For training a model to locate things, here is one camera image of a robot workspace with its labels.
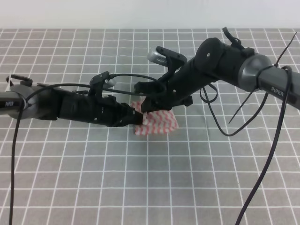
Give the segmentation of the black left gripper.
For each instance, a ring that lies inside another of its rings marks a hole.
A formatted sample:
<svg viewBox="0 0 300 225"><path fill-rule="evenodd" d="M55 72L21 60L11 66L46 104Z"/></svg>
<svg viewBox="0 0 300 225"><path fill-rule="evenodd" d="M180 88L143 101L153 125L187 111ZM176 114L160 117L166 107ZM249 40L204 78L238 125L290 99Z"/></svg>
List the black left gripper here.
<svg viewBox="0 0 300 225"><path fill-rule="evenodd" d="M111 95L102 98L77 93L66 95L62 99L58 118L107 127L143 123L143 114L126 103L118 103L116 97Z"/></svg>

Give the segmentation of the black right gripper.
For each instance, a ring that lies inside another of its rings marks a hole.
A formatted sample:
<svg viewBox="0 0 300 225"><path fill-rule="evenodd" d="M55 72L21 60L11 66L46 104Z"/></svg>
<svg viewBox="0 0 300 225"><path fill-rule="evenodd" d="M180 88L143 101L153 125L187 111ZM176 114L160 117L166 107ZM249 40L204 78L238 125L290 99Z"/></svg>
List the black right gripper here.
<svg viewBox="0 0 300 225"><path fill-rule="evenodd" d="M166 93L159 97L146 97L141 103L142 113L169 111L175 106L193 104L191 96L193 94L193 69L190 63L185 64L172 77L161 82L166 86Z"/></svg>

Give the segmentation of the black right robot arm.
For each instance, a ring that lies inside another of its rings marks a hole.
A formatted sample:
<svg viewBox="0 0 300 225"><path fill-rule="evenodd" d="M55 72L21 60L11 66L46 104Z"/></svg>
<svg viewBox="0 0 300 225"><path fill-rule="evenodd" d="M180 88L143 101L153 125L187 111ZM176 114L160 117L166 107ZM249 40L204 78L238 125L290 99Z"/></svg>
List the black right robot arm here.
<svg viewBox="0 0 300 225"><path fill-rule="evenodd" d="M202 42L195 57L190 60L177 52L157 46L148 60L165 66L168 72L159 78L166 86L166 93L145 98L143 113L171 110L175 106L190 106L192 94L216 81L224 81L246 92L263 90L279 99L284 98L286 72L273 66L267 56L253 48L244 48L227 28L223 28L231 45L216 37Z"/></svg>

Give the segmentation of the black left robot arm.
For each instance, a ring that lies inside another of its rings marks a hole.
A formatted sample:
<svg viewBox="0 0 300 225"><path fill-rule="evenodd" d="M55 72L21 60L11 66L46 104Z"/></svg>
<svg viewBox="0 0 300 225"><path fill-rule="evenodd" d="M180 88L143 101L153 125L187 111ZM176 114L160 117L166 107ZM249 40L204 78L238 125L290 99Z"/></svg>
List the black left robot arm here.
<svg viewBox="0 0 300 225"><path fill-rule="evenodd" d="M109 73L94 76L86 85L87 90L64 90L63 84L32 84L32 80L11 75L19 80L0 94L0 113L14 119L73 120L107 127L141 125L143 114L126 103L117 102L111 95L103 96L103 90L111 87Z"/></svg>

